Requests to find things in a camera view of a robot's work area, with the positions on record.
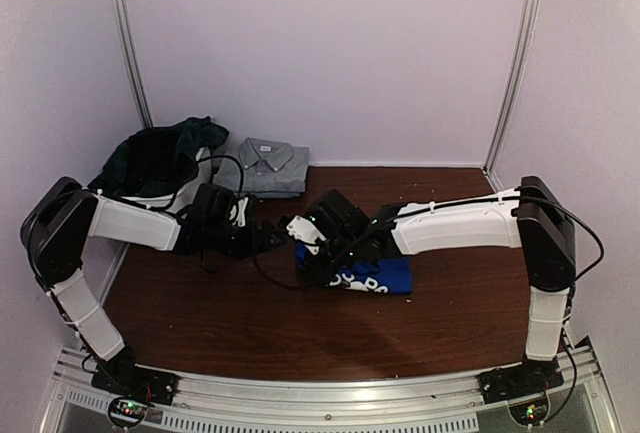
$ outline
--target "folded gray shirt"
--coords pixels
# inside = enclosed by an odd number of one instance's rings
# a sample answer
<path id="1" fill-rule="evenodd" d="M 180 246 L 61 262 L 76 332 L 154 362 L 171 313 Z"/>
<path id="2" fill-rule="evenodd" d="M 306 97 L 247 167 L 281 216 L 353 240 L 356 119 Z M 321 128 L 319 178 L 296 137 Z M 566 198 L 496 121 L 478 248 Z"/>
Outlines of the folded gray shirt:
<path id="1" fill-rule="evenodd" d="M 258 198 L 290 198 L 306 189 L 309 148 L 305 146 L 247 138 L 227 154 L 237 158 L 244 169 L 244 193 Z M 237 191 L 239 181 L 237 165 L 229 159 L 222 160 L 213 182 Z"/>

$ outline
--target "shirt collar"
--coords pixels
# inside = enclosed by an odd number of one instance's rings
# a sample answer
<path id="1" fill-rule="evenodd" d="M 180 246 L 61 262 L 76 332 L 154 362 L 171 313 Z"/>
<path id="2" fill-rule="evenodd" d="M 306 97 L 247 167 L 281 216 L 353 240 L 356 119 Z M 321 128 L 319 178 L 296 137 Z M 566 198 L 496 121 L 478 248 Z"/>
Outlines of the shirt collar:
<path id="1" fill-rule="evenodd" d="M 269 151 L 261 151 L 261 148 L 269 148 Z M 245 169 L 264 160 L 273 171 L 278 171 L 293 158 L 293 148 L 289 143 L 247 138 L 238 148 L 238 158 Z"/>

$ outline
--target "blue t-shirt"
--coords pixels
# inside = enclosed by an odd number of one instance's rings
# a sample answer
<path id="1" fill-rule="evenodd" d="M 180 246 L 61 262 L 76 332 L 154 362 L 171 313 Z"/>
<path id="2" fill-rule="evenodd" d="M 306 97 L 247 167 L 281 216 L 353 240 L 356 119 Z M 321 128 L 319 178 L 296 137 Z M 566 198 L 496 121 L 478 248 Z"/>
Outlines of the blue t-shirt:
<path id="1" fill-rule="evenodd" d="M 304 245 L 296 247 L 296 264 L 304 268 L 304 259 L 310 255 Z M 373 293 L 406 295 L 413 291 L 413 281 L 409 258 L 380 260 L 378 266 L 365 261 L 356 263 L 352 268 L 341 268 L 335 278 L 326 286 L 347 290 Z"/>

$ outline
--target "brown wooden surface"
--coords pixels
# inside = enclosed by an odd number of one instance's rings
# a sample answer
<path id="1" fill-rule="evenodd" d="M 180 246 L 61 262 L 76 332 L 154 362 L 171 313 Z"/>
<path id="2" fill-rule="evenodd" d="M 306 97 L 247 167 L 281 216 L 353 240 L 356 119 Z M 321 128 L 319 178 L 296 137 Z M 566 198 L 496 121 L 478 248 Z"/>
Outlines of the brown wooden surface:
<path id="1" fill-rule="evenodd" d="M 312 168 L 308 193 L 260 205 L 260 216 L 304 212 L 339 188 L 368 214 L 385 203 L 490 193 L 479 170 Z M 295 281 L 293 246 L 262 266 Z M 521 250 L 468 248 L 411 258 L 411 297 L 336 290 L 292 292 L 251 260 L 198 258 L 132 246 L 106 309 L 143 364 L 270 380 L 351 380 L 447 373 L 521 359 L 528 283 Z"/>

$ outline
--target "white wall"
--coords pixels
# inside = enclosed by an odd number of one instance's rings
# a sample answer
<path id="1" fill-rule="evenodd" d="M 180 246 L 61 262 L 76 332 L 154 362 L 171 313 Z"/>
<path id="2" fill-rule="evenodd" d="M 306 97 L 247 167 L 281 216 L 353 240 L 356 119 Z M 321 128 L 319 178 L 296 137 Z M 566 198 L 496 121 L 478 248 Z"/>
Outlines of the white wall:
<path id="1" fill-rule="evenodd" d="M 481 165 L 522 0 L 128 0 L 157 124 L 212 115 L 322 164 Z"/>
<path id="2" fill-rule="evenodd" d="M 541 0 L 497 172 L 541 176 L 602 237 L 571 321 L 591 335 L 625 431 L 640 402 L 640 0 Z M 579 241 L 581 263 L 597 254 Z"/>
<path id="3" fill-rule="evenodd" d="M 0 431 L 32 431 L 69 333 L 18 239 L 62 175 L 90 180 L 139 127 L 110 0 L 0 0 Z M 99 288 L 115 246 L 92 242 Z"/>

